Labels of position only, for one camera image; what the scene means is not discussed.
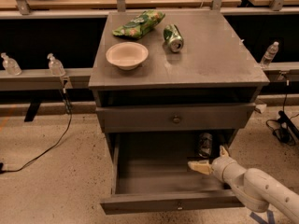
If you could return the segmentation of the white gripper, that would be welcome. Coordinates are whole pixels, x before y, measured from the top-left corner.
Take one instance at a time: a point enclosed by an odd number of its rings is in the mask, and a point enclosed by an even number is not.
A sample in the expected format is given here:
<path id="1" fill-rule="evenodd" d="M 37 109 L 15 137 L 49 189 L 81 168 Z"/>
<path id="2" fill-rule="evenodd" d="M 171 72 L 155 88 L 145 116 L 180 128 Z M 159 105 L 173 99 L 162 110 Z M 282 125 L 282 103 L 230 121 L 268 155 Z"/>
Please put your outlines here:
<path id="1" fill-rule="evenodd" d="M 235 178 L 235 165 L 237 162 L 229 157 L 225 146 L 220 146 L 220 157 L 212 162 L 212 166 L 208 160 L 188 162 L 191 170 L 204 175 L 211 175 L 213 172 L 213 175 L 223 183 L 231 183 Z"/>

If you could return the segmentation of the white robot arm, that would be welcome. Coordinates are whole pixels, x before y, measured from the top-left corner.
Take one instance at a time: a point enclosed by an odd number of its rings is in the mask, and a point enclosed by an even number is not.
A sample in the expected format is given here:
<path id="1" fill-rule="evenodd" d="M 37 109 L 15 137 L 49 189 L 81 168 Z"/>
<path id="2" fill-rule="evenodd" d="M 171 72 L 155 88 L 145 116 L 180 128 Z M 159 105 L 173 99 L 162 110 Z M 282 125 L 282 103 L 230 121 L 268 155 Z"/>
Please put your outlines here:
<path id="1" fill-rule="evenodd" d="M 272 204 L 294 224 L 299 224 L 299 195 L 260 169 L 244 168 L 224 146 L 220 146 L 220 156 L 213 162 L 189 161 L 188 166 L 226 183 L 249 210 L 262 213 Z"/>

